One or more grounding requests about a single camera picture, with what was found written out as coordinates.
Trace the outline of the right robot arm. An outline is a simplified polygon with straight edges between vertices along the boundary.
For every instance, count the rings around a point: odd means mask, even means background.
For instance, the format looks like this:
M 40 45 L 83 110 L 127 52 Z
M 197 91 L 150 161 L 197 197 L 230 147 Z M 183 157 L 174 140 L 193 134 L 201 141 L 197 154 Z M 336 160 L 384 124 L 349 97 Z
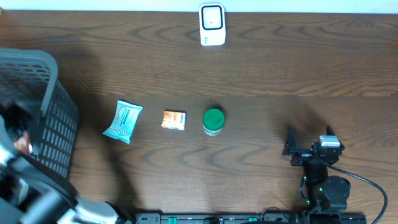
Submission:
M 310 148 L 300 148 L 292 126 L 289 126 L 282 154 L 290 156 L 292 166 L 303 167 L 300 193 L 307 208 L 296 217 L 295 223 L 341 223 L 341 211 L 347 209 L 350 182 L 337 175 L 329 175 L 328 168 L 339 161 L 344 145 L 327 126 L 326 134 Z

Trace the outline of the green lid jar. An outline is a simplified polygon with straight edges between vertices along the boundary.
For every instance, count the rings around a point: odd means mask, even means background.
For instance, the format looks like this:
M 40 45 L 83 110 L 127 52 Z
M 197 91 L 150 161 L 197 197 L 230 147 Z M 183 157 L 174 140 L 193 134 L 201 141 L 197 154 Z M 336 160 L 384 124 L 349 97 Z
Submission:
M 223 129 L 224 123 L 224 113 L 219 109 L 209 109 L 203 115 L 203 130 L 209 136 L 218 135 Z

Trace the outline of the red Top chocolate bar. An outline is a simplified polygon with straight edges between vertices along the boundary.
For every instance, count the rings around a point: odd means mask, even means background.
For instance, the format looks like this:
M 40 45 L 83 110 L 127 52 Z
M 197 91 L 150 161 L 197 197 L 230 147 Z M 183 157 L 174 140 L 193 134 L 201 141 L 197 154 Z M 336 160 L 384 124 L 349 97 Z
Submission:
M 22 135 L 14 141 L 14 146 L 18 151 L 21 151 L 26 155 L 30 155 L 33 151 L 33 148 L 30 143 L 29 133 L 24 131 Z

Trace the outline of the small orange box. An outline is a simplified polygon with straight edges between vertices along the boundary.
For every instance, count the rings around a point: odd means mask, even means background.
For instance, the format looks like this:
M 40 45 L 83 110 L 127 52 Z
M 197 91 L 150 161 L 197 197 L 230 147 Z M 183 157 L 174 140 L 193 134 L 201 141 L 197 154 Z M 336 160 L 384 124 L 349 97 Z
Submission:
M 186 125 L 186 113 L 178 111 L 164 111 L 161 127 L 184 131 Z

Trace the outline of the teal wet wipes pack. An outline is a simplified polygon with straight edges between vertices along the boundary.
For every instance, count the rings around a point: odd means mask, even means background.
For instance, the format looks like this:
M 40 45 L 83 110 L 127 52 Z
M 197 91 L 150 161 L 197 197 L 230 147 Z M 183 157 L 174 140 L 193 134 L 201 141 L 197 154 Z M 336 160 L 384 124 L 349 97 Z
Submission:
M 142 106 L 118 100 L 113 122 L 103 134 L 129 144 L 142 109 Z

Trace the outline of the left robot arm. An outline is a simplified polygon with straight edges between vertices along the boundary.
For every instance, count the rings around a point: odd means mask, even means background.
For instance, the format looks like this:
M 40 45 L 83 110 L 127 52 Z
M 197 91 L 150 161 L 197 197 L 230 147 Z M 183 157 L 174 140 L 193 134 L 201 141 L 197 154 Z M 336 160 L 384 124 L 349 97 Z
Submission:
M 134 223 L 108 202 L 79 196 L 53 169 L 32 158 L 35 114 L 23 105 L 1 108 L 1 223 Z

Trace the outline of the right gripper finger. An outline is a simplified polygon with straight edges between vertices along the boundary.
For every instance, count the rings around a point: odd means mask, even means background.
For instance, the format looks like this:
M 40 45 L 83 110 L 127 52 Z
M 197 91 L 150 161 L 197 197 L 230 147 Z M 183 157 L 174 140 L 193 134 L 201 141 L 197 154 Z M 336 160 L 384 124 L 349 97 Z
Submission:
M 333 131 L 333 129 L 332 129 L 331 126 L 327 126 L 327 127 L 326 127 L 326 135 L 327 135 L 327 136 L 334 136 L 334 137 L 339 141 L 339 143 L 340 143 L 340 149 L 341 149 L 341 150 L 344 150 L 344 149 L 345 149 L 344 144 L 337 138 L 337 136 L 336 136 L 336 134 L 335 134 L 335 132 Z
M 292 156 L 297 153 L 297 143 L 293 126 L 290 125 L 288 128 L 287 139 L 285 141 L 284 148 L 282 150 L 283 156 Z

